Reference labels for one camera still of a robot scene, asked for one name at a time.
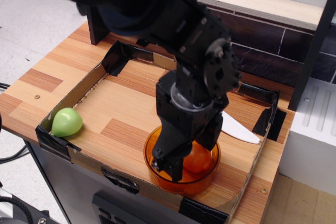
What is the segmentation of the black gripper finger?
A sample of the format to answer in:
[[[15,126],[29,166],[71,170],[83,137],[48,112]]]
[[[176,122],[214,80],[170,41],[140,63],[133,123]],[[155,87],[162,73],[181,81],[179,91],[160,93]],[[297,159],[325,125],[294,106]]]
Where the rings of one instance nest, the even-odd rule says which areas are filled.
[[[164,162],[164,171],[171,177],[172,182],[179,182],[183,177],[184,159],[179,157],[166,157]]]
[[[201,144],[208,151],[211,151],[217,143],[222,130],[222,125],[222,114],[217,113],[207,124],[203,132],[196,138],[196,142]]]

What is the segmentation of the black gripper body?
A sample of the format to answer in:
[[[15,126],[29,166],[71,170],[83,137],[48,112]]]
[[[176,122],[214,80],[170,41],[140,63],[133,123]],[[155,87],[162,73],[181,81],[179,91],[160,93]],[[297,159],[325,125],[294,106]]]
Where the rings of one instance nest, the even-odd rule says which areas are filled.
[[[229,87],[219,70],[208,82],[170,71],[156,84],[156,111],[161,133],[152,150],[152,166],[164,171],[166,157],[185,158],[192,144],[217,113],[228,106]]]

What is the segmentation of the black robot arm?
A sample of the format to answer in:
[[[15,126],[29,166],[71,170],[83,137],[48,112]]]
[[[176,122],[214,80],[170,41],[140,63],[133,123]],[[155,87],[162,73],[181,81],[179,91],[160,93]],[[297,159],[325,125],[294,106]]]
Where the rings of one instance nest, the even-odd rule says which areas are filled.
[[[212,150],[241,74],[228,29],[197,0],[71,0],[94,6],[109,31],[145,40],[173,54],[176,69],[156,85],[162,128],[153,167],[182,179],[193,141]]]

